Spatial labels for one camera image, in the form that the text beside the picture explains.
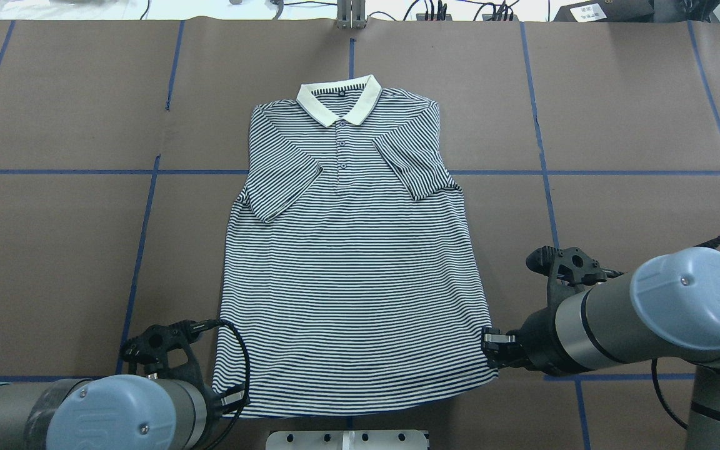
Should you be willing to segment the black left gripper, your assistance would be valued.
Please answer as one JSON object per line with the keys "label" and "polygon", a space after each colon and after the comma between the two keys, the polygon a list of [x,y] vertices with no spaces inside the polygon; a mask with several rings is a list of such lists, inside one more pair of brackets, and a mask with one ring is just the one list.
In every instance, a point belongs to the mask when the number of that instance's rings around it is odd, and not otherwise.
{"label": "black left gripper", "polygon": [[119,350],[120,361],[127,364],[129,375],[141,367],[145,376],[184,381],[196,388],[209,413],[237,412],[248,404],[246,387],[230,387],[217,395],[204,381],[202,368],[191,346],[202,333],[222,325],[220,320],[181,320],[152,325],[138,336],[126,340]]}

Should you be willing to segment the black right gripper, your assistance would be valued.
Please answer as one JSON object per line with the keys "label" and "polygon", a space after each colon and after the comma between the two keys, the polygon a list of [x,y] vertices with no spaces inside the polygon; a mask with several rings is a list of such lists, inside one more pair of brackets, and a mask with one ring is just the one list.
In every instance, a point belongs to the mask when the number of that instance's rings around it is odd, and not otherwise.
{"label": "black right gripper", "polygon": [[526,257],[526,267],[547,278],[546,307],[532,313],[518,329],[502,334],[482,329],[482,351],[492,369],[523,368],[542,373],[585,373],[591,368],[572,359],[559,339],[556,318],[560,305],[608,277],[596,259],[578,247],[544,246]]}

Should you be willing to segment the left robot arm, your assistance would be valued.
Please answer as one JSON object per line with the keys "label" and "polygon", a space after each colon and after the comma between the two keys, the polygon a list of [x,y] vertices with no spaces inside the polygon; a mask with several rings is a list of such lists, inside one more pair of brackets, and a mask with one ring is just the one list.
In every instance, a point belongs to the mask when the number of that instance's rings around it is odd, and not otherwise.
{"label": "left robot arm", "polygon": [[[242,353],[244,381],[223,391],[203,378],[191,346],[226,328]],[[218,421],[249,402],[251,360],[228,320],[152,325],[119,352],[125,375],[0,382],[0,449],[214,449]]]}

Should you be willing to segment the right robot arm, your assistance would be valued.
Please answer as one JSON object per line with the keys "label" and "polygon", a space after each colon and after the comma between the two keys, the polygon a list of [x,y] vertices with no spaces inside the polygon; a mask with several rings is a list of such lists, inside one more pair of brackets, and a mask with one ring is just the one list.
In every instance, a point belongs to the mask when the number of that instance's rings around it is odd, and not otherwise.
{"label": "right robot arm", "polygon": [[690,247],[629,273],[576,247],[541,247],[526,265],[547,278],[547,305],[523,325],[482,330],[492,368],[550,376],[654,361],[695,365],[687,449],[720,449],[720,251]]}

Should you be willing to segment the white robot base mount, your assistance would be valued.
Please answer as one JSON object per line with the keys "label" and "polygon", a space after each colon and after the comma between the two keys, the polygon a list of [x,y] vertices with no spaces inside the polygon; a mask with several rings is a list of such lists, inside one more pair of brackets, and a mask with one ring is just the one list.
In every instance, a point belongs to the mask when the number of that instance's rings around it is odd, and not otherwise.
{"label": "white robot base mount", "polygon": [[429,449],[428,432],[415,429],[273,432],[266,449]]}

